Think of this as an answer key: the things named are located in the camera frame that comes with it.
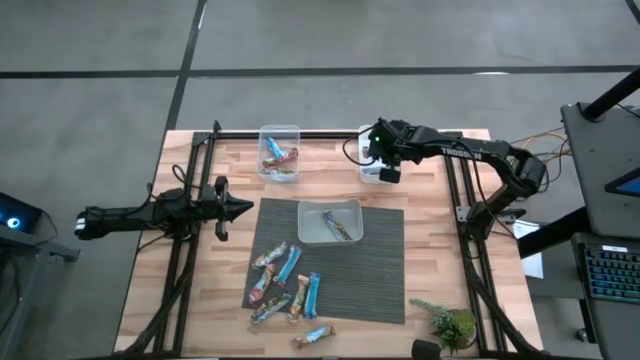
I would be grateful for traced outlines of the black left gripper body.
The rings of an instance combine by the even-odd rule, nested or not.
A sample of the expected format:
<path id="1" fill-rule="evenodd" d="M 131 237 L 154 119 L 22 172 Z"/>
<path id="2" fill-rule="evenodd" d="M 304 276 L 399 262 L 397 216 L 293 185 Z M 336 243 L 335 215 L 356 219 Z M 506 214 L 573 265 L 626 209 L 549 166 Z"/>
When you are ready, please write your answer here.
<path id="1" fill-rule="evenodd" d="M 197 218 L 200 222 L 215 220 L 215 235 L 221 242 L 228 240 L 226 230 L 228 179 L 218 176 L 213 185 L 201 186 L 198 200 Z"/>

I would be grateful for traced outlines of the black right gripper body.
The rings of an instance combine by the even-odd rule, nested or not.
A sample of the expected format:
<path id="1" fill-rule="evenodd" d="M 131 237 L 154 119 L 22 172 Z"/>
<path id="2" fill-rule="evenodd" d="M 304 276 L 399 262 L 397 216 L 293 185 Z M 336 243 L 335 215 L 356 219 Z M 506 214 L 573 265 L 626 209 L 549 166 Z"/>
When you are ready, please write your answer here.
<path id="1" fill-rule="evenodd" d="M 418 163 L 418 152 L 409 141 L 414 127 L 403 120 L 379 118 L 373 125 L 370 135 L 369 155 L 375 161 L 381 161 L 383 168 L 379 180 L 397 184 L 401 179 L 401 163 Z"/>

